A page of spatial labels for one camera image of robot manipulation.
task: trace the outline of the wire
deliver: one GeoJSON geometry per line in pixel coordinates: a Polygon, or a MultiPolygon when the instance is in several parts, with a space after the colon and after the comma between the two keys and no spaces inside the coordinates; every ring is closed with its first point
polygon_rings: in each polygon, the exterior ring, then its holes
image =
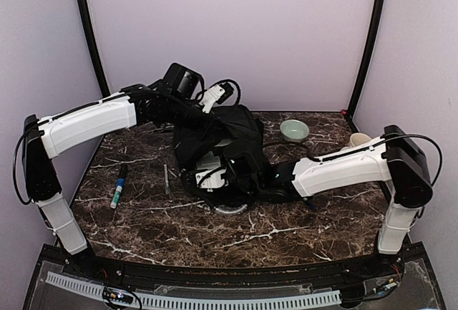
{"type": "Polygon", "coordinates": [[[376,273],[372,274],[372,275],[363,275],[363,274],[357,274],[355,272],[352,272],[352,271],[349,271],[348,269],[345,271],[345,274],[346,275],[349,275],[349,276],[354,276],[355,278],[360,278],[360,279],[370,279],[370,278],[374,278],[376,276],[376,273]]]}
{"type": "Polygon", "coordinates": [[[150,85],[148,86],[148,88],[154,90],[154,89],[157,88],[157,85],[158,85],[159,83],[163,83],[163,82],[164,82],[164,81],[163,81],[162,79],[159,79],[159,80],[157,80],[157,81],[154,81],[152,84],[150,84],[150,85]]]}
{"type": "Polygon", "coordinates": [[[232,83],[235,86],[235,88],[237,89],[237,99],[235,99],[233,106],[237,106],[238,104],[240,104],[240,99],[242,98],[242,89],[240,88],[238,83],[234,81],[233,79],[222,79],[221,81],[218,81],[215,84],[213,84],[212,87],[216,84],[222,84],[222,83],[232,83]]]}
{"type": "Polygon", "coordinates": [[[200,186],[202,186],[203,182],[204,182],[205,180],[207,180],[210,176],[212,176],[212,175],[215,174],[216,172],[219,172],[220,170],[223,170],[223,169],[225,169],[225,166],[224,166],[224,165],[221,165],[220,167],[218,167],[218,168],[216,168],[216,169],[210,171],[209,173],[205,174],[205,175],[203,176],[203,178],[200,179],[200,181],[199,181],[199,183],[198,183],[198,188],[200,188],[200,186]]]}
{"type": "Polygon", "coordinates": [[[156,129],[152,129],[152,133],[166,133],[166,132],[172,132],[175,126],[169,125],[169,124],[163,124],[160,127],[157,127],[156,129]]]}
{"type": "MultiPolygon", "coordinates": [[[[112,101],[112,100],[115,100],[115,99],[119,99],[121,97],[127,97],[129,95],[130,95],[130,93],[127,92],[127,93],[121,93],[121,94],[115,95],[114,97],[106,97],[106,98],[102,99],[102,104],[104,104],[106,102],[109,102],[109,101],[112,101]]],[[[80,110],[83,110],[84,108],[91,107],[91,106],[96,106],[96,105],[99,105],[99,104],[100,104],[100,102],[98,102],[98,101],[89,102],[87,104],[72,108],[71,110],[68,110],[66,112],[60,113],[58,115],[55,115],[55,116],[52,117],[52,120],[60,119],[60,118],[62,118],[64,116],[70,115],[70,114],[72,114],[72,113],[74,113],[76,111],[80,111],[80,110]]]]}
{"type": "Polygon", "coordinates": [[[168,100],[171,100],[173,102],[176,102],[180,105],[186,105],[185,102],[183,102],[182,100],[178,99],[177,97],[174,97],[172,95],[169,95],[169,94],[165,94],[165,93],[161,93],[161,92],[157,92],[155,90],[151,90],[151,89],[148,89],[148,88],[141,88],[141,89],[133,89],[131,90],[128,95],[135,99],[135,100],[138,100],[138,99],[145,99],[145,100],[149,100],[149,99],[154,99],[154,95],[159,95],[161,97],[164,97],[168,100]]]}
{"type": "Polygon", "coordinates": [[[197,102],[200,102],[201,99],[203,99],[203,94],[205,93],[205,82],[203,80],[203,77],[198,77],[199,79],[199,84],[200,84],[200,92],[198,92],[196,95],[195,95],[195,100],[197,102]]]}
{"type": "MultiPolygon", "coordinates": [[[[399,280],[399,284],[402,282],[402,279],[404,278],[404,273],[406,271],[406,264],[405,264],[405,260],[404,260],[404,250],[401,250],[401,264],[402,264],[402,273],[399,272],[399,267],[396,264],[392,264],[391,265],[391,268],[394,269],[395,272],[396,272],[396,276],[397,276],[397,278],[399,280]]],[[[378,300],[386,298],[387,296],[392,294],[394,292],[394,290],[396,290],[399,287],[399,284],[397,284],[398,286],[396,286],[396,287],[393,287],[393,288],[391,288],[389,290],[385,290],[386,293],[383,296],[367,298],[367,297],[372,296],[373,294],[376,293],[376,291],[372,289],[370,292],[368,292],[367,294],[365,294],[362,297],[342,299],[342,303],[353,303],[353,302],[357,302],[357,301],[359,301],[359,302],[363,302],[363,301],[378,301],[378,300]]]]}
{"type": "Polygon", "coordinates": [[[137,301],[138,301],[138,309],[139,309],[139,310],[142,310],[142,309],[143,309],[142,300],[140,299],[140,297],[139,297],[134,291],[130,291],[130,290],[126,289],[126,288],[121,287],[120,285],[114,285],[114,284],[111,284],[111,283],[109,283],[109,282],[107,282],[107,281],[100,281],[100,280],[98,280],[98,279],[95,279],[95,278],[92,278],[92,277],[90,277],[90,276],[87,276],[85,273],[81,272],[81,270],[78,268],[78,266],[77,266],[76,264],[73,263],[71,257],[69,257],[69,258],[67,259],[67,261],[72,265],[72,267],[74,268],[74,270],[75,270],[76,272],[78,272],[79,274],[81,274],[81,275],[82,275],[83,277],[85,277],[86,279],[95,281],[95,282],[97,282],[97,283],[102,283],[102,285],[104,285],[104,286],[109,286],[109,287],[112,287],[112,288],[114,288],[114,289],[123,290],[123,291],[125,291],[125,292],[127,292],[127,293],[129,293],[129,294],[132,294],[132,295],[134,296],[134,298],[137,299],[137,301]]]}
{"type": "Polygon", "coordinates": [[[425,208],[426,208],[426,206],[423,205],[422,209],[416,214],[416,217],[415,217],[416,219],[420,219],[421,217],[423,217],[425,208]]]}
{"type": "Polygon", "coordinates": [[[16,147],[14,148],[14,156],[13,156],[13,185],[14,185],[14,190],[16,191],[17,198],[19,201],[22,203],[22,205],[28,205],[31,203],[31,198],[28,200],[24,200],[21,196],[21,192],[19,191],[19,187],[17,185],[17,178],[16,178],[16,162],[17,162],[17,153],[19,151],[19,148],[21,147],[21,143],[23,140],[27,138],[27,136],[32,132],[32,130],[36,129],[37,126],[34,125],[33,127],[30,127],[28,130],[26,130],[22,136],[19,138],[17,141],[16,147]]]}
{"type": "Polygon", "coordinates": [[[306,150],[306,157],[309,160],[311,160],[313,162],[321,162],[321,160],[319,160],[318,158],[315,158],[314,156],[310,155],[310,150],[308,149],[307,146],[305,146],[304,144],[299,143],[299,142],[288,142],[288,141],[270,142],[270,143],[266,143],[265,145],[263,145],[263,148],[265,148],[265,147],[273,147],[275,145],[295,145],[296,147],[302,147],[303,149],[306,150]]]}
{"type": "Polygon", "coordinates": [[[107,273],[107,271],[105,271],[105,268],[101,268],[100,271],[103,272],[103,274],[105,276],[105,280],[108,280],[108,273],[107,273]]]}
{"type": "MultiPolygon", "coordinates": [[[[359,149],[356,149],[356,150],[353,150],[353,151],[350,151],[350,152],[343,152],[341,154],[329,156],[327,158],[317,158],[317,157],[311,156],[310,154],[307,155],[307,158],[309,160],[313,161],[313,162],[323,163],[323,162],[335,160],[337,158],[350,156],[350,155],[353,155],[353,154],[356,154],[358,152],[362,152],[362,151],[365,151],[365,150],[369,150],[369,149],[371,149],[373,147],[378,147],[378,146],[380,146],[382,144],[386,144],[386,143],[391,142],[393,140],[400,140],[400,139],[404,139],[404,138],[419,138],[419,139],[427,140],[428,142],[433,144],[433,146],[435,146],[435,148],[437,149],[437,152],[439,154],[439,166],[437,168],[436,175],[434,176],[434,179],[431,182],[431,186],[434,186],[434,184],[437,182],[437,179],[439,178],[439,175],[440,175],[440,173],[442,171],[442,164],[443,164],[443,159],[444,158],[442,156],[442,150],[441,150],[440,146],[432,138],[424,136],[424,135],[418,135],[418,134],[398,135],[398,136],[394,136],[394,137],[385,138],[385,139],[381,140],[380,142],[374,143],[373,145],[370,145],[370,146],[361,147],[359,149]]],[[[281,145],[281,144],[297,145],[299,147],[304,147],[305,149],[308,150],[308,148],[305,145],[303,145],[302,143],[298,143],[298,142],[272,142],[272,143],[265,144],[263,147],[270,147],[272,145],[281,145]]],[[[424,212],[424,208],[422,208],[421,213],[419,214],[419,216],[417,218],[421,218],[421,216],[423,215],[423,212],[424,212]]]]}

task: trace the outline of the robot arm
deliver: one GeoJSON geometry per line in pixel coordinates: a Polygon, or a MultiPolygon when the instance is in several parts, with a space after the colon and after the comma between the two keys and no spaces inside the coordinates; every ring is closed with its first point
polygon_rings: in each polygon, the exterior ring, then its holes
{"type": "Polygon", "coordinates": [[[223,83],[222,87],[218,85],[217,92],[215,87],[204,91],[202,110],[189,100],[200,78],[199,74],[172,64],[159,84],[131,86],[52,117],[26,118],[22,165],[27,194],[68,253],[76,255],[89,246],[62,196],[51,159],[82,142],[146,122],[170,122],[192,129],[213,124],[213,116],[207,113],[215,102],[230,96],[233,89],[223,83]]]}
{"type": "Polygon", "coordinates": [[[410,139],[385,143],[387,137],[405,135],[397,126],[385,127],[385,135],[365,145],[296,163],[292,184],[306,198],[332,188],[385,181],[391,186],[391,202],[378,237],[380,254],[399,252],[415,215],[432,198],[427,161],[410,139]]]}

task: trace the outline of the small tool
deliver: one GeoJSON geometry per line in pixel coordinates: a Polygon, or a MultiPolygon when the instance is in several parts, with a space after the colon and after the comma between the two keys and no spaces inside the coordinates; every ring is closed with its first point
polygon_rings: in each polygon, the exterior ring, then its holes
{"type": "Polygon", "coordinates": [[[170,194],[169,172],[167,165],[164,165],[165,194],[170,194]]]}
{"type": "Polygon", "coordinates": [[[114,197],[113,197],[112,203],[110,204],[111,208],[116,208],[117,204],[120,201],[121,192],[122,192],[122,188],[124,187],[126,176],[127,176],[127,166],[122,165],[120,174],[117,177],[116,191],[114,192],[114,197]]]}

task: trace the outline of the white wall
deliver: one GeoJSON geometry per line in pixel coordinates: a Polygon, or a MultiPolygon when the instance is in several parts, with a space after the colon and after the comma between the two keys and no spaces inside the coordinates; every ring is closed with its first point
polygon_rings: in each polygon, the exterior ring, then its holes
{"type": "MultiPolygon", "coordinates": [[[[76,0],[0,0],[0,85],[0,308],[21,309],[42,244],[52,242],[36,206],[22,206],[12,186],[24,119],[100,97],[76,0]]],[[[95,145],[87,142],[55,160],[67,200],[95,145]]]]}
{"type": "Polygon", "coordinates": [[[374,0],[89,0],[112,91],[172,62],[238,81],[252,110],[349,102],[374,0]]]}
{"type": "MultiPolygon", "coordinates": [[[[411,237],[422,240],[449,309],[458,309],[458,0],[386,0],[356,124],[384,125],[434,138],[444,169],[411,237]]],[[[437,153],[424,147],[435,174],[437,153]]]]}

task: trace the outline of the marble table surface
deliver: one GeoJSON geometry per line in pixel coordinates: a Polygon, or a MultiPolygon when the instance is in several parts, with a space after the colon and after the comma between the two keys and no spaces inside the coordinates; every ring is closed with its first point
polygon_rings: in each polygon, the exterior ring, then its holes
{"type": "MultiPolygon", "coordinates": [[[[260,112],[265,142],[281,139],[279,125],[304,121],[313,155],[343,147],[351,134],[340,113],[260,112]]],[[[266,149],[272,163],[304,155],[293,146],[266,149]]],[[[376,183],[319,193],[313,212],[303,201],[252,205],[235,216],[212,212],[185,193],[172,152],[172,133],[154,125],[103,139],[72,204],[75,218],[99,256],[168,266],[245,268],[290,266],[370,254],[386,212],[376,183]],[[121,164],[129,174],[120,204],[110,208],[121,164]],[[164,164],[171,194],[165,193],[164,164]]]]}

